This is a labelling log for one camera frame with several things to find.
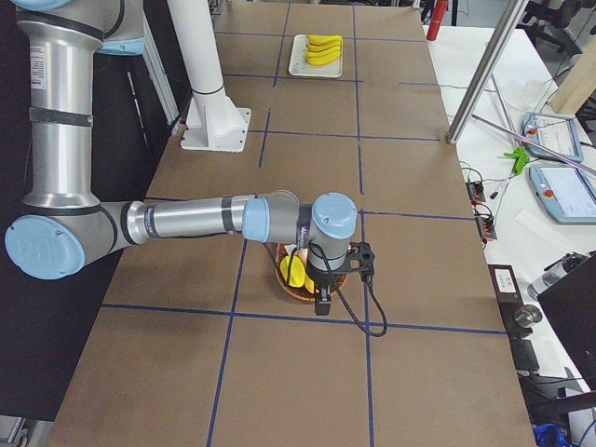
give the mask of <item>screen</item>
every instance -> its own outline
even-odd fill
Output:
[[[564,156],[574,156],[574,137],[569,129],[569,119],[534,115],[538,140],[543,146]]]
[[[596,217],[596,197],[575,168],[542,168],[544,179],[568,217]]]

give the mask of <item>white desk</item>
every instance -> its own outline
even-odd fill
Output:
[[[441,27],[438,40],[428,43],[445,109],[450,118],[457,111],[465,93],[463,88],[468,86],[485,48],[484,43],[490,40],[492,32],[492,29],[483,28]],[[520,125],[526,112],[542,110],[552,113],[548,106],[543,109],[540,107],[556,89],[556,84],[550,81],[547,68],[523,31],[515,31],[494,70],[494,77],[516,126]],[[494,90],[490,81],[487,90]],[[475,114],[507,127],[501,105],[493,91],[482,94]],[[579,130],[581,138],[588,142],[583,130]],[[484,179],[509,177],[513,160],[503,156],[503,153],[512,152],[514,148],[507,135],[474,119],[470,119],[457,144],[460,160],[478,170]],[[585,164],[596,167],[596,150],[584,147],[584,156]],[[474,173],[470,174],[470,178],[478,180]],[[493,212],[498,209],[495,229],[498,240],[488,243],[484,251],[486,261],[488,264],[511,264],[524,302],[539,307],[527,295],[527,285],[542,274],[545,266],[561,258],[566,252],[588,252],[596,249],[596,227],[555,224],[538,203],[527,169],[522,175],[511,179],[504,195],[491,200],[488,197],[498,185],[499,183],[489,182],[484,184],[487,205]],[[528,222],[545,225],[547,233],[535,231]],[[567,377],[564,369],[566,367],[571,374],[579,376],[549,323],[543,320],[533,329],[534,334],[530,339],[540,364],[540,373]],[[588,390],[585,384],[580,385]]]

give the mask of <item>white label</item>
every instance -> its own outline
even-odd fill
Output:
[[[496,283],[501,293],[515,293],[515,284],[513,283],[511,272],[504,268],[496,268],[494,270],[494,276],[496,277]]]
[[[30,47],[29,59],[31,61],[31,88],[45,90],[47,88],[46,49]]]

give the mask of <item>bunch of bananas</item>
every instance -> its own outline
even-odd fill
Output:
[[[327,65],[339,59],[342,54],[344,39],[341,35],[308,35],[305,51],[306,61],[310,65]]]

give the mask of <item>white pole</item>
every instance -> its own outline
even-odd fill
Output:
[[[193,90],[183,147],[239,152],[251,111],[225,95],[208,1],[168,0],[168,6]]]

